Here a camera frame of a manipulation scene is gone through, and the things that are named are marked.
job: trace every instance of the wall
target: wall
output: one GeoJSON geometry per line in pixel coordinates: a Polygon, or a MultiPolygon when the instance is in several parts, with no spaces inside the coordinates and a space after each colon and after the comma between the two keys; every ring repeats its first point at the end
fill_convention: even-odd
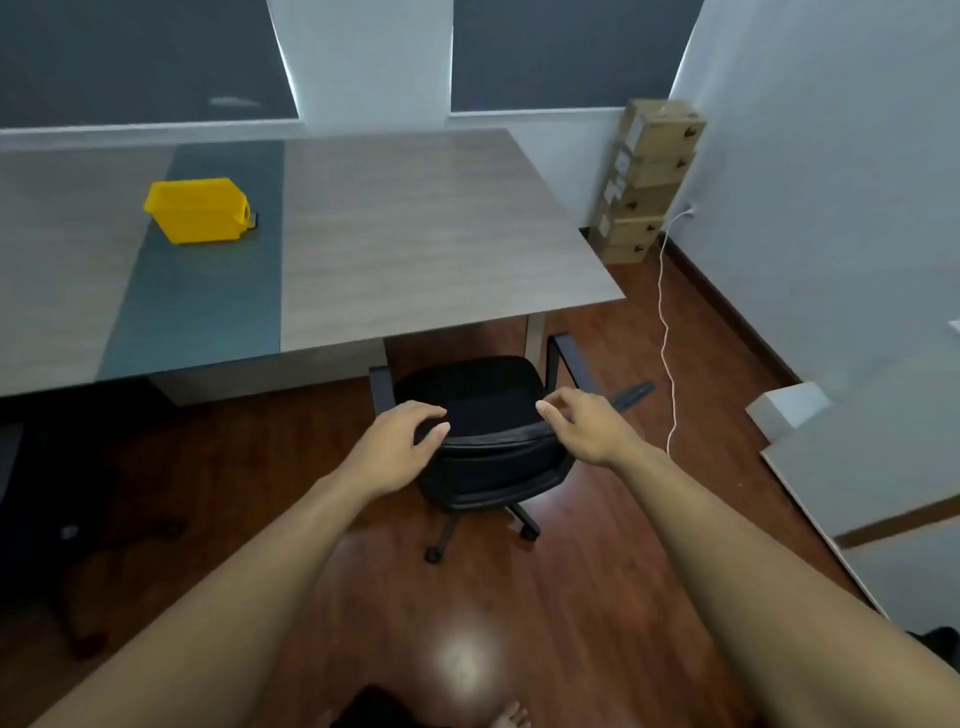
{"type": "Polygon", "coordinates": [[[299,122],[0,130],[0,152],[504,126],[569,211],[589,223],[620,109],[450,118],[453,0],[268,0],[299,122]]]}
{"type": "Polygon", "coordinates": [[[709,120],[674,237],[834,399],[960,312],[955,6],[706,0],[673,94],[709,120]]]}

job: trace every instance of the white cable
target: white cable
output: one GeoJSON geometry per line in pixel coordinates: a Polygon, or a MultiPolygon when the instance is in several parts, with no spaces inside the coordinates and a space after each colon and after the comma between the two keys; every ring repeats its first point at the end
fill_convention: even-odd
{"type": "Polygon", "coordinates": [[[670,380],[670,412],[673,415],[673,426],[670,427],[670,431],[667,433],[665,448],[666,456],[671,460],[673,459],[673,455],[670,454],[670,441],[673,439],[673,433],[677,431],[677,382],[674,380],[673,375],[670,373],[670,367],[666,363],[666,340],[670,335],[670,326],[666,323],[666,319],[663,318],[663,253],[666,251],[666,243],[670,239],[670,227],[684,215],[693,215],[693,207],[688,207],[683,212],[678,212],[674,215],[663,230],[663,243],[660,245],[660,272],[657,275],[657,313],[660,315],[660,323],[663,324],[663,345],[660,347],[660,361],[663,362],[663,369],[666,370],[667,378],[670,380]]]}

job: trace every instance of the chair seat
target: chair seat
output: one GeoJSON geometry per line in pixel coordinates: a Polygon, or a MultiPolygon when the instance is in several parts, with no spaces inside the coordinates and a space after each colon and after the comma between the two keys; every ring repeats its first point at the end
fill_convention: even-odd
{"type": "Polygon", "coordinates": [[[397,402],[445,407],[450,434],[458,437],[537,423],[534,404],[546,394],[537,368],[522,356],[489,356],[422,370],[399,381],[394,392],[397,402]]]}

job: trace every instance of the office chair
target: office chair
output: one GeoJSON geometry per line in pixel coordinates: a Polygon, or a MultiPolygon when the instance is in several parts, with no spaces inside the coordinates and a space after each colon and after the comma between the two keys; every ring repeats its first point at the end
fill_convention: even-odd
{"type": "MultiPolygon", "coordinates": [[[[540,527],[520,502],[564,482],[570,455],[534,407],[557,386],[561,358],[574,384],[598,392],[593,377],[568,333],[547,338],[546,384],[522,356],[489,356],[415,372],[394,385],[387,367],[370,369],[376,414],[398,402],[418,400],[446,408],[450,434],[417,480],[423,496],[448,514],[444,533],[424,558],[438,564],[460,515],[506,508],[523,527],[520,537],[535,541],[540,527]]],[[[654,389],[639,384],[611,400],[623,412],[654,389]]],[[[417,430],[419,442],[436,422],[417,430]]]]}

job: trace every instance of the baseboard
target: baseboard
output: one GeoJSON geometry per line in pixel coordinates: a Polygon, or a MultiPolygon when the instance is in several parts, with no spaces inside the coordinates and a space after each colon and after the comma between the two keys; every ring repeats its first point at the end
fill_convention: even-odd
{"type": "Polygon", "coordinates": [[[765,342],[756,329],[747,323],[740,312],[733,307],[727,298],[716,289],[708,278],[693,264],[693,261],[680,249],[672,238],[666,243],[667,257],[684,274],[693,287],[697,289],[713,309],[720,314],[727,325],[733,329],[737,337],[747,345],[747,348],[763,362],[763,365],[777,379],[780,387],[789,387],[800,384],[803,380],[786,365],[786,362],[765,342]]]}

